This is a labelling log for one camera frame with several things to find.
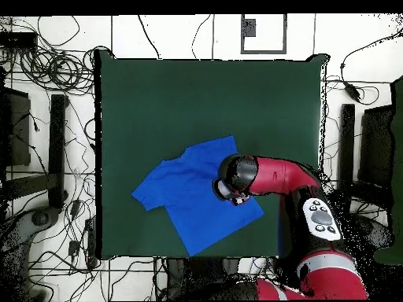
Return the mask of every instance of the black stand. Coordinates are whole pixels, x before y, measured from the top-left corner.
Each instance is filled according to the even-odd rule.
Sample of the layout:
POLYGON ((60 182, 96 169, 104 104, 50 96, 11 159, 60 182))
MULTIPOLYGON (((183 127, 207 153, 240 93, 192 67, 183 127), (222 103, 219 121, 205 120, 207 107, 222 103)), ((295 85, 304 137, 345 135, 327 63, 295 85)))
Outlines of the black stand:
MULTIPOLYGON (((9 112, 12 101, 10 90, 4 87, 5 73, 0 67, 0 120, 9 112)), ((65 176, 65 109, 68 98, 52 95, 50 106, 50 143, 48 175, 24 177, 5 181, 6 166, 0 165, 0 300, 1 301, 42 301, 46 294, 33 293, 28 278, 28 255, 35 235, 51 228, 58 220, 68 194, 64 190, 65 176), (4 221, 7 201, 48 190, 49 207, 22 212, 4 221)), ((12 124, 8 135, 13 135, 12 124)), ((8 136, 4 127, 0 131, 0 155, 7 156, 8 136)))

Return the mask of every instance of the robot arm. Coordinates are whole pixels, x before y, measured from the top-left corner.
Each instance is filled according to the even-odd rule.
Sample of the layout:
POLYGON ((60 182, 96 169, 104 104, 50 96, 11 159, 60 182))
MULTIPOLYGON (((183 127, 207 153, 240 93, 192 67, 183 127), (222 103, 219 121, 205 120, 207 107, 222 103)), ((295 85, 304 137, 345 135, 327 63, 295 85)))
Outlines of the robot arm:
POLYGON ((213 190, 221 200, 235 205, 252 196, 281 195, 276 271, 304 296, 259 281, 262 300, 272 300, 273 295, 283 300, 367 298, 336 215, 319 179, 306 167, 288 160, 233 155, 220 165, 213 190))

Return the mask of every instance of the white floor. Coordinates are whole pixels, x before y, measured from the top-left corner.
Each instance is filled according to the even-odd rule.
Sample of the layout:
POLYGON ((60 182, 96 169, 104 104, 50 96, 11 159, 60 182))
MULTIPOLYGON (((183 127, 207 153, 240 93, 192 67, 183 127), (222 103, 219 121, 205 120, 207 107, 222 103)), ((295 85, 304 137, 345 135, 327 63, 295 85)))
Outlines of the white floor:
MULTIPOLYGON (((240 16, 240 14, 200 14, 195 16, 142 16, 141 18, 148 36, 157 48, 161 58, 187 59, 194 58, 195 55, 197 58, 211 59, 213 55, 215 59, 270 60, 284 58, 303 61, 313 53, 327 53, 331 56, 327 65, 327 77, 329 80, 339 79, 337 76, 340 76, 340 64, 348 53, 376 39, 396 33, 403 24, 401 17, 398 15, 387 14, 289 14, 287 54, 277 56, 241 55, 239 52, 240 16), (198 30, 199 25, 203 21, 205 23, 198 30)), ((257 14, 249 14, 246 17, 256 17, 258 27, 264 26, 264 22, 267 23, 272 19, 270 16, 258 16, 257 14)), ((96 46, 109 47, 118 58, 155 58, 157 56, 154 48, 144 35, 137 16, 75 18, 79 23, 78 34, 63 46, 57 46, 58 49, 75 50, 72 54, 81 59, 83 52, 76 51, 87 51, 96 46)), ((15 17, 14 19, 14 31, 26 30, 26 28, 21 26, 27 27, 28 24, 31 24, 38 31, 38 17, 15 17)), ((43 17, 39 22, 39 28, 43 37, 48 43, 53 45, 62 44, 74 36, 78 30, 78 26, 72 17, 43 17)), ((261 30, 257 30, 257 34, 257 37, 264 43, 266 38, 264 35, 262 36, 261 30)), ((339 121, 342 104, 350 103, 356 106, 355 134, 360 133, 360 118, 364 114, 365 109, 390 104, 390 85, 388 83, 403 75, 402 57, 403 38, 399 38, 356 52, 348 58, 343 73, 344 79, 351 83, 355 82, 354 84, 357 87, 377 87, 379 89, 379 99, 370 107, 365 107, 352 101, 344 90, 330 90, 336 83, 329 82, 327 86, 329 117, 335 121, 329 119, 326 123, 325 145, 338 141, 338 128, 335 122, 339 121)), ((6 84, 13 89, 29 93, 31 114, 41 120, 37 120, 40 129, 39 132, 34 131, 31 122, 31 145, 36 148, 38 154, 41 156, 43 165, 47 166, 49 157, 49 125, 46 123, 50 120, 49 99, 43 88, 36 86, 32 82, 20 81, 27 79, 25 74, 20 72, 20 66, 17 61, 13 75, 10 74, 8 76, 6 84)), ((338 84, 336 88, 342 88, 342 85, 338 84)), ((365 93, 364 102, 369 103, 375 100, 376 93, 374 93, 372 88, 366 88, 365 93)), ((94 117, 94 101, 91 94, 86 94, 85 96, 69 95, 69 97, 72 106, 67 109, 66 119, 71 131, 66 128, 66 142, 74 138, 76 140, 71 141, 66 147, 68 160, 65 161, 65 172, 72 173, 73 170, 77 175, 66 174, 65 188, 69 193, 73 193, 76 181, 77 189, 81 189, 83 179, 86 176, 84 172, 91 173, 94 170, 94 153, 89 147, 88 140, 82 129, 82 126, 94 117)), ((90 136, 94 135, 94 123, 90 123, 88 134, 90 136)), ((355 143, 354 178, 357 177, 359 164, 359 135, 356 136, 355 143)), ((337 179, 337 150, 337 144, 325 150, 325 158, 335 156, 331 160, 327 159, 324 161, 325 171, 331 179, 337 179)), ((32 175, 32 172, 43 172, 39 159, 34 152, 31 152, 31 164, 28 167, 14 167, 13 173, 11 170, 9 171, 7 174, 9 179, 29 176, 32 175)), ((89 175, 87 177, 88 192, 94 194, 94 183, 89 182, 88 179, 94 179, 94 176, 89 175)), ((13 202, 13 212, 18 212, 31 197, 34 196, 15 200, 13 202)), ((91 197, 83 192, 80 199, 86 200, 91 199, 91 197)), ((46 200, 47 195, 43 194, 30 201, 26 209, 46 204, 46 200)), ((94 203, 90 204, 90 207, 91 212, 86 210, 76 220, 76 233, 79 233, 79 230, 83 229, 84 220, 90 214, 94 214, 94 203)), ((387 223, 385 216, 382 214, 378 219, 382 223, 387 223)), ((44 238, 53 238, 33 244, 30 261, 37 260, 45 251, 55 252, 59 248, 60 250, 57 254, 64 259, 68 255, 69 240, 67 238, 67 241, 64 241, 66 238, 66 233, 63 231, 64 228, 63 219, 60 219, 56 226, 38 234, 35 238, 36 242, 44 238)), ((79 258, 77 267, 85 268, 82 257, 79 258)), ((76 297, 73 301, 77 301, 78 299, 79 301, 104 301, 108 297, 108 294, 110 297, 110 286, 124 276, 130 265, 130 271, 125 278, 114 286, 113 300, 148 300, 150 295, 151 300, 154 300, 154 293, 152 292, 152 261, 152 258, 121 257, 103 262, 92 284, 90 285, 91 281, 86 284, 90 285, 90 287, 81 294, 80 298, 76 297), (150 261, 150 263, 135 263, 131 265, 136 260, 142 262, 150 261)), ((249 273, 250 268, 251 259, 242 259, 239 271, 249 273)), ((79 292, 75 294, 75 296, 79 296, 83 290, 82 284, 86 278, 90 278, 90 275, 85 276, 85 274, 80 273, 66 275, 67 273, 68 265, 61 262, 55 256, 51 257, 49 254, 42 257, 42 262, 37 263, 31 270, 31 274, 36 275, 32 277, 33 280, 40 281, 40 283, 51 286, 54 289, 52 301, 69 300, 73 292, 81 286, 79 292)), ((166 285, 166 275, 160 273, 157 276, 158 287, 162 289, 166 285)))

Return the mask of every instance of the black device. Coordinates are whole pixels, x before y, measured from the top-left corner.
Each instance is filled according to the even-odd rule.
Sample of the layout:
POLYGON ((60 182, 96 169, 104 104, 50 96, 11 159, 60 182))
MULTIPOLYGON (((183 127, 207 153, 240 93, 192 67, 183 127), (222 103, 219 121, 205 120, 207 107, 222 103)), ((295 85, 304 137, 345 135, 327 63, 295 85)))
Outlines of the black device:
MULTIPOLYGON (((9 136, 13 135, 10 115, 15 100, 4 87, 6 72, 0 66, 0 156, 13 154, 9 136)), ((11 91, 18 96, 17 103, 29 105, 29 98, 22 92, 11 91)), ((35 235, 54 226, 67 199, 64 190, 65 108, 68 99, 63 94, 52 95, 50 106, 50 143, 48 174, 6 181, 6 159, 0 161, 0 300, 42 301, 44 291, 34 292, 28 279, 28 255, 35 235), (31 209, 5 220, 7 201, 48 190, 49 206, 31 209)))
POLYGON ((94 270, 98 265, 98 259, 95 256, 96 246, 96 216, 85 221, 85 230, 88 233, 88 246, 87 246, 87 258, 86 264, 88 270, 94 270))
POLYGON ((11 52, 32 52, 38 49, 38 35, 36 32, 1 31, 0 50, 11 52))
POLYGON ((365 110, 362 117, 360 169, 358 179, 381 187, 390 187, 393 168, 393 134, 390 124, 392 105, 365 110))
POLYGON ((31 154, 29 152, 29 135, 31 126, 31 117, 29 111, 31 101, 28 94, 22 91, 5 87, 4 104, 2 110, 4 112, 2 126, 6 126, 9 134, 7 140, 7 166, 28 166, 31 163, 31 154))

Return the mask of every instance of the t-shirt sleeve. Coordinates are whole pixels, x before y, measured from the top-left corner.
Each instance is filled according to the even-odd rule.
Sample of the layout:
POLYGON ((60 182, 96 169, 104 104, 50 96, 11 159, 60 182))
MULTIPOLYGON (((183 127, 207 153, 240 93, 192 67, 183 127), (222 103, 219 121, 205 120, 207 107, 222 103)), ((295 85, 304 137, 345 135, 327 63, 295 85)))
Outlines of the t-shirt sleeve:
POLYGON ((161 190, 164 177, 161 176, 161 166, 159 165, 146 176, 131 194, 144 206, 146 211, 165 205, 165 197, 161 190))

